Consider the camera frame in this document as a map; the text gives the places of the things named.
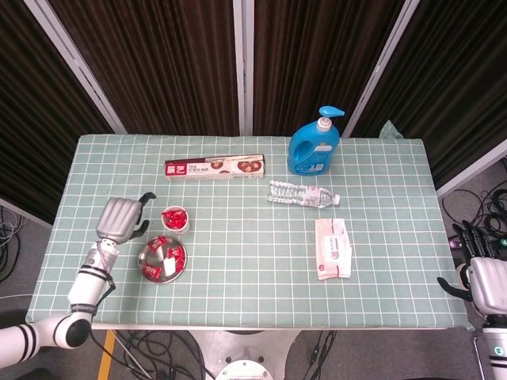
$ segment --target table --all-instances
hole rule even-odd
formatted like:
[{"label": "table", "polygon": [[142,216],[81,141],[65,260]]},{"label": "table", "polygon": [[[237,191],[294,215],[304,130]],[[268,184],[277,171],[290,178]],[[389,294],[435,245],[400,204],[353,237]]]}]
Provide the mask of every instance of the table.
[{"label": "table", "polygon": [[[85,135],[71,166],[28,321],[69,312],[67,293],[110,197],[138,199],[147,233],[120,247],[117,289],[94,322],[206,329],[448,328],[468,326],[464,304],[437,276],[456,274],[425,149],[416,139],[342,139],[328,173],[288,172],[288,138]],[[262,179],[169,182],[164,161],[264,154]],[[317,184],[339,207],[270,203],[270,180]],[[191,229],[180,240],[189,262],[174,283],[137,268],[147,241],[164,234],[161,212],[181,205]],[[353,246],[350,279],[317,279],[314,220],[343,218]]]}]

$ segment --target plastic water bottle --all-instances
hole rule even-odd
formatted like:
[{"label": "plastic water bottle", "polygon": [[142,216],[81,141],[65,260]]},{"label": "plastic water bottle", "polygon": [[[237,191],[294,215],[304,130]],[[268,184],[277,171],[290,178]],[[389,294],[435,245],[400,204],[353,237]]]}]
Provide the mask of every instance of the plastic water bottle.
[{"label": "plastic water bottle", "polygon": [[289,184],[272,180],[269,182],[268,200],[271,202],[297,203],[301,206],[324,208],[331,204],[338,205],[340,196],[334,196],[326,188]]}]

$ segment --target packet of tissues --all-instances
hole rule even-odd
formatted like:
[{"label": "packet of tissues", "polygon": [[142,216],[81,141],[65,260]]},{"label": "packet of tissues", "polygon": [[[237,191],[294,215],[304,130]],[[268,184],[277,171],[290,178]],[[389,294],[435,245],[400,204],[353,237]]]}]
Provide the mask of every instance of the packet of tissues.
[{"label": "packet of tissues", "polygon": [[343,219],[315,220],[318,279],[350,278],[352,247]]}]

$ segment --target black band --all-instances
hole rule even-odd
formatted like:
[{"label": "black band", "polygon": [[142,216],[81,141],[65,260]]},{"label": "black band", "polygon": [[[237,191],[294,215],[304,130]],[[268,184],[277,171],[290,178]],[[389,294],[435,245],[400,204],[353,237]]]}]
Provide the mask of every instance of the black band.
[{"label": "black band", "polygon": [[18,363],[21,363],[23,360],[25,360],[26,358],[26,353],[28,352],[29,350],[29,336],[27,335],[25,329],[23,329],[21,326],[16,326],[18,327],[21,332],[23,333],[23,337],[25,338],[25,349],[23,350],[23,355],[21,356],[21,359],[19,359],[19,362]]},{"label": "black band", "polygon": [[499,362],[507,362],[507,358],[505,356],[491,356],[490,360],[498,360]]},{"label": "black band", "polygon": [[25,326],[29,328],[30,333],[32,334],[32,339],[33,339],[32,350],[30,351],[30,355],[28,355],[28,357],[26,358],[26,359],[30,359],[33,356],[33,354],[35,353],[35,346],[37,345],[37,335],[35,334],[35,329],[31,325],[25,325]]},{"label": "black band", "polygon": [[95,270],[95,271],[98,271],[98,272],[100,272],[100,273],[104,273],[105,275],[108,275],[108,272],[107,272],[107,271],[105,271],[104,269],[99,268],[99,267],[93,267],[93,266],[88,265],[88,264],[83,264],[83,265],[81,266],[81,268],[93,269],[93,270]]},{"label": "black band", "polygon": [[496,368],[507,368],[507,364],[496,364],[496,363],[491,363],[491,366],[492,366],[492,367],[496,367]]},{"label": "black band", "polygon": [[97,273],[93,273],[93,272],[88,272],[88,271],[85,271],[83,269],[80,269],[78,273],[86,273],[87,275],[92,275],[92,276],[95,276],[95,277],[98,277],[99,279],[103,279],[104,281],[107,281],[108,278],[107,277],[104,277],[102,275],[99,275]]},{"label": "black band", "polygon": [[90,305],[89,303],[74,303],[71,305],[71,312],[88,313],[95,316],[95,314],[97,314],[97,307],[95,305]]},{"label": "black band", "polygon": [[60,326],[60,323],[62,323],[63,321],[65,321],[68,317],[70,317],[70,315],[67,315],[64,319],[62,319],[60,322],[58,322],[58,324],[55,327],[55,331],[53,331],[53,342],[55,342],[55,346],[56,347],[60,347],[58,345],[58,343],[56,343],[56,332],[58,331],[58,327]]}]

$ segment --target gray floor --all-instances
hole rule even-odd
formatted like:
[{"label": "gray floor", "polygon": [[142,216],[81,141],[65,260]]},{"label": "gray floor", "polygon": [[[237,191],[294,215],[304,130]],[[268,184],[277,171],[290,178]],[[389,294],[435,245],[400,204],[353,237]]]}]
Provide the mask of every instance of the gray floor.
[{"label": "gray floor", "polygon": [[[500,163],[471,180],[462,188],[481,192],[506,179]],[[446,197],[446,206],[457,220],[471,219],[477,210],[477,202],[468,194],[454,192]],[[444,215],[448,234],[453,234],[452,222]],[[31,294],[48,243],[50,231],[27,222],[21,231],[21,256],[16,270],[8,281],[0,283],[0,298],[7,295]],[[0,299],[0,325],[22,321],[30,297]],[[469,309],[470,322],[475,327],[482,324],[479,316]],[[95,336],[104,341],[105,333]],[[286,364],[286,379],[300,380],[307,369],[311,350],[318,339],[318,332],[299,334],[291,347]],[[333,349],[323,368],[322,379],[404,379],[440,377],[452,379],[477,379],[478,366],[471,340],[472,332],[465,329],[434,331],[382,330],[339,331]],[[481,338],[481,352],[485,352]],[[198,373],[193,359],[185,353],[182,344],[172,346],[174,362]],[[118,345],[115,353],[120,355]],[[487,358],[487,378],[492,379]],[[101,350],[88,340],[77,350],[43,350],[34,359],[0,370],[0,379],[15,379],[37,367],[48,368],[58,379],[76,380],[96,378],[101,361]],[[123,367],[113,363],[109,378],[134,378]]]}]

